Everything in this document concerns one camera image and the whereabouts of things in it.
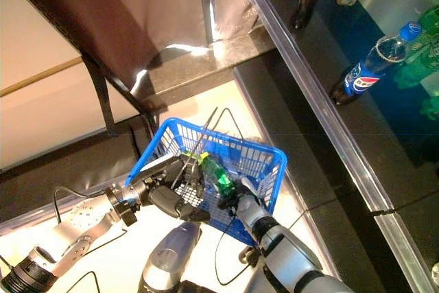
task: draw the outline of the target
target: wall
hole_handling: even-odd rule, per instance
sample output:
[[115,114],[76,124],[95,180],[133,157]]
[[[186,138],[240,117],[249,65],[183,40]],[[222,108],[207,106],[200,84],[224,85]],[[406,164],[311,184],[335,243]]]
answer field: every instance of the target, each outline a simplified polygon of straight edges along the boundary
[[[1,89],[79,56],[27,0],[0,0]],[[115,120],[137,114],[110,85]],[[84,64],[0,99],[0,168],[105,126]]]

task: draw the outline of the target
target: floor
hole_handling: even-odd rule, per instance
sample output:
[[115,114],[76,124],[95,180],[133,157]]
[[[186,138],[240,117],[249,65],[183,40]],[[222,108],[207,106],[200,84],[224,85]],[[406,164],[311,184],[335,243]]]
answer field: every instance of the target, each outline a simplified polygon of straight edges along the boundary
[[[228,107],[243,136],[246,139],[261,140],[252,115],[233,81],[174,104],[161,113],[159,118],[160,122],[163,122],[169,117],[179,117],[203,125],[216,106],[218,111],[213,122],[216,121],[222,109]],[[233,136],[238,135],[227,114],[221,118],[217,130]],[[288,227],[301,211],[302,209],[290,194],[289,189],[283,185],[278,195],[274,217],[279,223]],[[146,207],[136,215],[138,222],[129,228],[126,235],[81,259],[68,273],[58,279],[50,292],[66,292],[83,274],[91,270],[96,272],[103,293],[136,292],[141,271],[149,254],[170,230],[181,223],[165,215],[156,207]],[[34,244],[43,239],[44,234],[55,224],[55,219],[50,219],[36,226],[22,228],[0,237],[0,254],[15,265],[28,254]],[[95,246],[118,236],[120,232],[121,225],[114,225],[105,236],[95,242]],[[216,292],[243,292],[252,270],[247,269],[230,285],[221,286],[215,277],[214,267],[215,248],[221,232],[205,224],[202,225],[202,232],[183,279],[196,282]],[[304,218],[294,225],[292,232],[319,255],[320,249]],[[224,236],[219,245],[217,260],[218,275],[223,282],[231,279],[243,268],[237,256],[244,247],[245,245],[236,239]],[[3,274],[7,272],[7,268],[2,263],[0,263],[0,268]],[[92,276],[85,277],[71,292],[96,292]]]

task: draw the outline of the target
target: black cable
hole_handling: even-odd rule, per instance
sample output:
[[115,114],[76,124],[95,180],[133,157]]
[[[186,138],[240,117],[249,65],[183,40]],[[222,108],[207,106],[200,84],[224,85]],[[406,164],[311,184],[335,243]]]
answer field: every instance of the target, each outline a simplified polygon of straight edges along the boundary
[[104,247],[105,245],[107,245],[107,244],[109,244],[109,243],[115,241],[116,239],[119,239],[120,237],[122,237],[123,235],[125,235],[125,234],[127,233],[127,230],[125,230],[124,228],[122,228],[122,231],[123,231],[123,233],[120,234],[119,236],[117,236],[117,237],[115,237],[115,238],[109,240],[109,241],[106,242],[106,243],[103,243],[102,245],[99,245],[97,248],[94,248],[94,249],[88,251],[87,253],[84,254],[84,256],[89,255],[90,253],[94,252],[95,250],[98,250],[98,249],[100,249],[101,247]]
[[298,217],[297,217],[297,219],[295,219],[294,220],[294,222],[293,222],[293,224],[291,225],[291,226],[289,226],[289,228],[288,228],[288,230],[291,230],[291,228],[302,218],[302,216],[304,216],[305,215],[305,213],[306,212],[310,212],[310,211],[313,211],[314,209],[317,209],[318,207],[321,207],[321,206],[323,206],[323,205],[326,205],[326,204],[329,204],[330,202],[333,202],[333,201],[335,201],[335,200],[337,200],[337,199],[339,199],[339,198],[333,198],[333,199],[330,199],[330,200],[327,200],[326,202],[323,202],[322,204],[319,204],[319,205],[316,205],[316,206],[314,206],[314,207],[312,207],[312,208],[310,208],[310,209],[306,209],[306,210],[304,210]]
[[99,190],[93,194],[84,195],[84,194],[80,194],[79,192],[72,190],[70,188],[67,188],[67,187],[56,187],[54,190],[54,194],[52,196],[52,202],[54,204],[54,210],[55,210],[56,220],[58,221],[58,224],[61,223],[61,215],[60,215],[60,210],[58,208],[58,203],[56,202],[56,193],[60,190],[67,191],[70,194],[81,197],[81,198],[94,198],[94,197],[98,197],[100,195],[103,195],[105,193],[104,190]]
[[291,228],[301,219],[302,216],[304,216],[304,214],[308,212],[308,211],[303,211],[298,217],[297,219],[293,222],[293,224],[291,226],[289,226],[288,230],[291,230]]
[[146,116],[145,114],[141,115],[141,120],[143,122],[143,127],[145,128],[146,135],[151,141],[154,138],[154,135],[157,131],[158,124],[154,121],[154,118],[151,118],[151,116]]
[[97,282],[97,276],[96,273],[94,271],[89,271],[87,272],[84,276],[82,276],[81,278],[79,278],[76,283],[74,283],[69,290],[66,293],[69,293],[86,275],[88,274],[92,274],[93,277],[95,277],[95,283],[96,283],[96,289],[97,289],[97,293],[101,293],[101,290],[99,289],[99,283]]
[[3,263],[9,268],[9,270],[13,269],[13,267],[9,264],[9,262],[7,262],[6,259],[4,257],[2,257],[1,255],[0,255],[0,260],[3,261]]
[[215,264],[215,275],[217,277],[218,283],[220,283],[222,286],[227,286],[228,284],[232,283],[236,278],[238,278],[239,276],[241,276],[241,274],[246,271],[246,269],[250,266],[250,264],[248,264],[247,266],[245,266],[243,268],[243,270],[241,270],[240,272],[237,273],[236,276],[234,276],[230,281],[223,283],[222,281],[220,281],[220,277],[218,276],[218,269],[217,269],[217,252],[218,252],[218,246],[220,245],[221,239],[223,238],[223,236],[226,234],[227,230],[230,228],[230,226],[232,225],[233,220],[236,218],[236,216],[232,217],[232,220],[230,221],[230,223],[228,224],[228,226],[226,227],[226,229],[222,232],[221,237],[218,240],[218,244],[217,244],[217,248],[215,249],[215,258],[213,260],[213,263]]

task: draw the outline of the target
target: pepsi bottle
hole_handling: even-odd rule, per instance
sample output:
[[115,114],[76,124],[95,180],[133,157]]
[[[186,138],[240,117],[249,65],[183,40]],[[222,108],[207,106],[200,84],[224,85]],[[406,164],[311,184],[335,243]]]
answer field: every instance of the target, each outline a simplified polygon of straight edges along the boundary
[[407,54],[407,42],[416,39],[422,32],[420,25],[409,22],[394,37],[384,36],[369,51],[366,58],[346,70],[344,77],[329,93],[337,105],[357,99],[384,76],[388,67],[403,62]]

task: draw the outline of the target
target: basket handle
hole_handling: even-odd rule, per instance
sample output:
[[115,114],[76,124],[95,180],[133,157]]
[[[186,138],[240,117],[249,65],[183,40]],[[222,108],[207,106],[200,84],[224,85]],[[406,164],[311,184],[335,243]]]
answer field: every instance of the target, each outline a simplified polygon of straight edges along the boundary
[[236,127],[236,129],[238,130],[239,135],[241,136],[241,140],[242,140],[242,141],[245,141],[244,136],[242,135],[241,130],[239,129],[239,126],[238,126],[238,124],[237,124],[235,118],[233,117],[232,111],[230,111],[229,108],[224,108],[223,111],[221,112],[221,114],[219,114],[219,117],[218,117],[218,119],[217,119],[217,122],[216,122],[215,125],[212,127],[211,132],[213,132],[213,131],[216,129],[216,127],[218,126],[218,123],[220,122],[220,119],[221,119],[222,115],[223,115],[226,111],[227,111],[227,112],[230,114],[230,116],[232,117],[233,123],[235,124],[235,127]]

